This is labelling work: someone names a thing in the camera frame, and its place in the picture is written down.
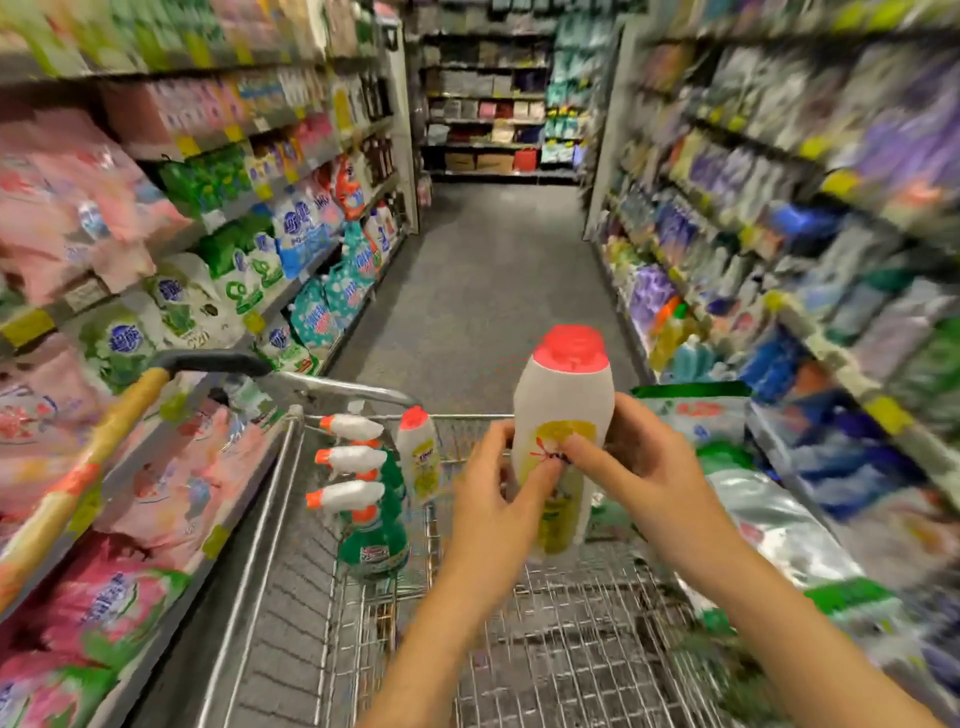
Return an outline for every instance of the white bottle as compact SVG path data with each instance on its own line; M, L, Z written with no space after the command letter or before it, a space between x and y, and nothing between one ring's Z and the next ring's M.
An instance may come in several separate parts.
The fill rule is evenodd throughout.
M411 407L400 418L396 432L396 451L400 469L416 504L436 497L440 492L440 445L437 428L422 407Z
M554 326L527 360L514 391L511 461L520 488L544 459L562 457L576 432L602 447L613 417L613 376L603 337L586 326ZM583 542L596 486L567 468L546 501L534 557L553 556Z

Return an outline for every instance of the supermarket aisle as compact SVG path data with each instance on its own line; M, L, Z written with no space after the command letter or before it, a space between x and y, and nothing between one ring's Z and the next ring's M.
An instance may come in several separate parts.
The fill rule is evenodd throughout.
M434 412L510 412L554 324L603 333L618 389L637 384L573 187L438 184L331 376L393 387Z

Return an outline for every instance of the hand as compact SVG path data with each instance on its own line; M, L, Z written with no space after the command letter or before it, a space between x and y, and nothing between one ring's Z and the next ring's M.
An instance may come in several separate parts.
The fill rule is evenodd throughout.
M710 597L745 560L760 557L736 530L684 436L628 395L617 393L615 402L609 452L572 435L564 453L627 510L661 558Z
M514 502L500 495L500 456L514 424L495 422L470 454L454 483L453 536L440 568L440 582L465 596L477 619L486 619L510 590L537 536L543 504L565 467L560 459L537 465Z

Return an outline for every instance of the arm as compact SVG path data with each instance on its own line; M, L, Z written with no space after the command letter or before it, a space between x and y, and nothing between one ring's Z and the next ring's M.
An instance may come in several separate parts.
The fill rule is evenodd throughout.
M726 611L798 725L942 728L740 537L682 435L617 395L608 439L613 454L576 435L564 452L627 509L660 557Z
M500 455L512 423L493 423L454 483L453 537L440 576L417 610L361 728L439 728L449 723L460 667L487 617L516 583L543 504L563 463L530 473L513 503L500 495Z

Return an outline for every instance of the wire basket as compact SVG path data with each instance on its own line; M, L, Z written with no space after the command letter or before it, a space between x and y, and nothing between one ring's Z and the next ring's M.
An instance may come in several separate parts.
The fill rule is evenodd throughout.
M398 416L373 419L396 426ZM200 728L353 725L433 583L450 534L450 481L492 419L435 416L444 491L405 517L408 566L371 584L337 564L340 519L302 505L323 483L300 453L328 438L300 415L305 426L286 433ZM671 579L624 544L586 544L566 570L527 565L476 638L449 724L724 725L708 675L673 648L690 619Z

